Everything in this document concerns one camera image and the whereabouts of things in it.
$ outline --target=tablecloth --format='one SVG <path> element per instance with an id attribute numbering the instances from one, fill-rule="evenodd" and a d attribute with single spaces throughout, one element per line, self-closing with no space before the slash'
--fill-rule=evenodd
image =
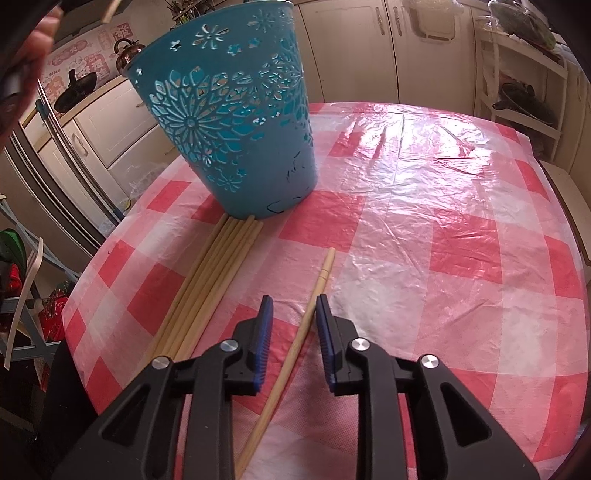
<path id="1" fill-rule="evenodd" d="M 317 188 L 265 220 L 195 352 L 273 297 L 267 380 L 260 395 L 234 402 L 235 452 L 335 247 L 333 312 L 392 355 L 439 356 L 547 477 L 579 426 L 587 298 L 573 235 L 528 138 L 425 108 L 310 108 Z M 178 158 L 84 271 L 64 327 L 98 411 L 130 381 L 221 214 Z M 353 479 L 356 421 L 356 398 L 329 393 L 311 334 L 245 480 Z M 415 475 L 412 453 L 409 464 Z"/>

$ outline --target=blue plastic basket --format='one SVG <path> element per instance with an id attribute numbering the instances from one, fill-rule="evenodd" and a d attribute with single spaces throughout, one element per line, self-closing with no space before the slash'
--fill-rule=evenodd
<path id="1" fill-rule="evenodd" d="M 202 182 L 236 218 L 264 218 L 315 187 L 293 4 L 227 7 L 150 44 L 125 75 Z"/>

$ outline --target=white rack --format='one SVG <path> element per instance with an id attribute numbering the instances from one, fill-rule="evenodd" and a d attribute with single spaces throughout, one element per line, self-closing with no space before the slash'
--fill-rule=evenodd
<path id="1" fill-rule="evenodd" d="M 483 27 L 482 21 L 490 22 L 491 28 Z M 523 125 L 525 127 L 536 130 L 537 132 L 549 137 L 552 141 L 551 153 L 548 156 L 550 162 L 554 160 L 558 142 L 562 133 L 562 124 L 564 120 L 564 108 L 566 105 L 566 87 L 568 79 L 568 70 L 566 68 L 566 61 L 561 56 L 560 63 L 556 63 L 549 59 L 542 52 L 529 45 L 526 41 L 520 40 L 513 35 L 499 31 L 496 26 L 496 20 L 493 17 L 484 16 L 475 18 L 475 32 L 476 32 L 476 101 L 474 103 L 474 116 L 482 117 L 482 105 L 484 104 L 491 112 L 491 120 L 496 121 L 497 118 L 503 118 L 511 122 Z M 483 43 L 492 44 L 493 63 L 492 65 L 485 65 L 483 58 Z M 554 126 L 546 125 L 539 120 L 524 115 L 513 110 L 494 110 L 492 107 L 494 103 L 500 100 L 499 98 L 499 59 L 502 48 L 512 50 L 524 57 L 533 60 L 545 67 L 548 72 L 562 80 L 561 101 L 558 111 L 555 111 L 557 117 L 557 124 Z"/>

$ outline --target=wall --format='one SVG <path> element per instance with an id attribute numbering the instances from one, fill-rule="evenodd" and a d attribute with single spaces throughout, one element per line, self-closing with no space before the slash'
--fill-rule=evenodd
<path id="1" fill-rule="evenodd" d="M 57 48 L 47 57 L 41 82 L 53 104 L 70 83 L 68 72 L 76 77 L 96 72 L 97 87 L 119 74 L 113 46 L 120 38 L 139 40 L 145 45 L 164 35 L 173 26 L 165 0 L 134 0 L 108 25 L 102 25 Z"/>

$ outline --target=wooden stick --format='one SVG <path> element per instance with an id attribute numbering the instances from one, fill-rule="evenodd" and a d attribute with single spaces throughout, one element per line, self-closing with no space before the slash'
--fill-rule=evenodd
<path id="1" fill-rule="evenodd" d="M 171 303 L 170 308 L 168 309 L 168 312 L 166 313 L 166 316 L 164 317 L 164 320 L 162 321 L 162 324 L 160 325 L 160 328 L 158 329 L 158 332 L 154 336 L 152 342 L 150 343 L 150 346 L 148 347 L 148 350 L 144 354 L 141 362 L 139 363 L 139 369 L 142 369 L 143 367 L 145 367 L 149 363 L 149 361 L 152 360 L 152 356 L 154 354 L 154 351 L 155 351 L 156 347 L 158 346 L 158 344 L 160 343 L 160 341 L 162 340 L 164 333 L 167 330 L 168 325 L 170 324 L 170 319 L 172 318 L 174 312 L 176 311 L 178 305 L 180 304 L 181 299 L 185 296 L 185 292 L 187 291 L 187 287 L 191 283 L 191 280 L 195 276 L 195 273 L 197 272 L 199 265 L 201 265 L 201 262 L 205 258 L 205 255 L 207 255 L 207 252 L 209 252 L 209 249 L 213 245 L 213 242 L 217 238 L 217 235 L 222 230 L 223 226 L 226 224 L 227 220 L 228 220 L 228 214 L 224 213 L 222 215 L 222 217 L 219 219 L 219 222 L 216 224 L 216 226 L 213 227 L 213 230 L 209 234 L 209 236 L 207 237 L 207 240 L 205 240 L 205 243 L 201 247 L 201 250 L 199 251 L 197 258 L 195 259 L 195 262 L 191 266 L 189 273 L 185 277 L 183 284 L 181 285 L 173 302 Z"/>
<path id="2" fill-rule="evenodd" d="M 203 279 L 207 278 L 216 262 L 219 260 L 221 252 L 223 252 L 233 240 L 238 232 L 240 221 L 235 218 L 230 218 L 222 228 L 222 231 L 215 239 L 211 250 L 203 259 L 202 264 L 197 269 L 195 276 L 191 280 L 189 287 L 185 293 L 185 298 L 181 301 L 182 305 L 178 306 L 176 312 L 171 318 L 170 330 L 165 333 L 155 353 L 157 355 L 166 355 L 174 339 L 178 336 L 178 332 L 183 323 L 183 319 L 189 314 L 189 311 L 195 303 L 195 298 L 199 295 L 200 289 L 203 287 Z"/>
<path id="3" fill-rule="evenodd" d="M 246 234 L 248 233 L 254 221 L 254 215 L 251 215 L 245 222 L 241 222 L 240 228 L 232 239 L 230 245 L 223 251 L 220 258 L 215 259 L 218 262 L 214 266 L 211 274 L 207 276 L 204 274 L 202 286 L 198 286 L 196 288 L 196 291 L 198 291 L 199 294 L 195 297 L 191 310 L 186 317 L 181 317 L 183 319 L 181 333 L 176 338 L 174 338 L 170 349 L 166 350 L 166 354 L 170 358 L 176 357 L 178 349 L 183 343 L 184 337 L 187 335 L 187 332 L 190 330 L 193 322 L 196 321 L 197 314 L 199 313 L 199 310 L 201 309 L 208 295 L 212 291 L 212 288 L 215 284 L 217 284 L 219 279 L 223 277 L 223 272 L 226 269 L 226 266 L 231 264 L 231 259 L 236 257 L 236 254 L 241 249 L 241 246 L 247 241 L 248 237 Z"/>
<path id="4" fill-rule="evenodd" d="M 119 8 L 119 4 L 121 2 L 122 0 L 113 0 L 111 4 L 107 7 L 107 10 L 105 10 L 101 22 L 103 22 L 104 24 L 111 23 L 111 20 L 113 20 L 113 15 L 115 15 L 115 12 Z"/>
<path id="5" fill-rule="evenodd" d="M 191 328 L 185 336 L 183 343 L 178 349 L 177 355 L 174 357 L 176 362 L 182 359 L 186 360 L 191 357 L 191 354 L 199 343 L 199 340 L 201 339 L 201 336 L 203 335 L 209 320 L 212 318 L 217 306 L 222 300 L 222 297 L 226 293 L 226 290 L 230 286 L 234 276 L 236 276 L 236 273 L 240 269 L 242 262 L 244 262 L 246 255 L 250 251 L 258 234 L 261 232 L 262 227 L 262 222 L 255 222 L 249 228 L 246 242 L 244 242 L 243 245 L 241 245 L 241 247 L 234 254 L 232 254 L 230 262 L 226 268 L 224 268 L 222 275 L 220 275 L 220 277 L 217 279 L 216 284 L 213 286 L 211 292 L 207 296 L 203 307 L 199 310 L 199 314 L 195 318 L 195 321 L 191 325 Z"/>
<path id="6" fill-rule="evenodd" d="M 166 344 L 166 342 L 168 341 L 168 339 L 170 338 L 170 336 L 174 332 L 174 329 L 176 327 L 176 322 L 178 321 L 178 317 L 181 314 L 181 312 L 183 311 L 183 309 L 185 309 L 187 301 L 189 300 L 189 298 L 193 294 L 193 290 L 195 288 L 195 285 L 197 284 L 199 277 L 200 277 L 201 273 L 203 272 L 204 267 L 209 262 L 211 256 L 217 254 L 223 240 L 225 238 L 227 238 L 227 236 L 232 231 L 232 228 L 235 226 L 235 224 L 236 224 L 236 220 L 232 219 L 232 218 L 228 219 L 228 221 L 226 223 L 224 223 L 222 230 L 219 232 L 219 234 L 217 235 L 217 237 L 213 241 L 213 244 L 210 247 L 210 249 L 208 250 L 207 255 L 203 258 L 203 261 L 201 262 L 197 271 L 195 272 L 195 275 L 191 279 L 191 282 L 189 283 L 187 290 L 183 294 L 183 298 L 179 302 L 177 309 L 174 311 L 173 315 L 170 317 L 170 321 L 166 327 L 166 330 L 164 331 L 162 338 L 160 339 L 160 342 L 154 348 L 154 353 L 152 354 L 153 356 L 159 356 L 159 355 L 163 354 L 164 345 Z"/>
<path id="7" fill-rule="evenodd" d="M 43 238 L 39 237 L 39 244 L 37 245 L 37 255 L 32 261 L 30 268 L 28 268 L 27 276 L 22 285 L 21 296 L 18 298 L 17 308 L 14 310 L 12 323 L 10 325 L 10 332 L 8 334 L 8 341 L 6 345 L 6 356 L 4 358 L 4 368 L 10 370 L 10 362 L 12 360 L 12 349 L 14 348 L 14 338 L 17 335 L 18 322 L 21 320 L 22 309 L 25 307 L 27 295 L 31 290 L 33 280 L 37 276 L 41 262 L 43 261 Z"/>
<path id="8" fill-rule="evenodd" d="M 300 354 L 301 347 L 304 345 L 304 341 L 308 335 L 308 331 L 310 330 L 312 315 L 314 314 L 314 310 L 316 308 L 316 297 L 324 292 L 326 281 L 330 275 L 330 271 L 335 261 L 335 253 L 335 249 L 330 248 L 326 254 L 324 264 L 320 270 L 318 281 L 316 282 L 316 286 L 314 287 L 312 295 L 310 296 L 308 306 L 306 307 L 304 316 L 301 319 L 300 327 L 295 334 L 294 341 L 287 352 L 287 356 L 285 357 L 285 362 L 283 362 L 279 376 L 277 377 L 275 385 L 273 385 L 273 388 L 271 389 L 269 398 L 267 398 L 267 402 L 262 409 L 261 416 L 256 421 L 256 425 L 251 434 L 248 436 L 246 445 L 242 449 L 242 452 L 238 457 L 238 461 L 236 462 L 237 479 L 242 477 L 246 467 L 248 467 L 248 464 L 250 463 L 251 458 L 254 455 L 259 443 L 261 442 L 261 438 L 265 433 L 269 423 L 271 422 L 273 414 L 275 413 L 275 409 L 277 408 L 281 394 L 283 393 L 285 385 L 287 385 L 287 381 L 289 380 L 291 372 L 293 371 L 293 368 L 296 364 L 295 362 L 297 361 L 297 358 Z"/>

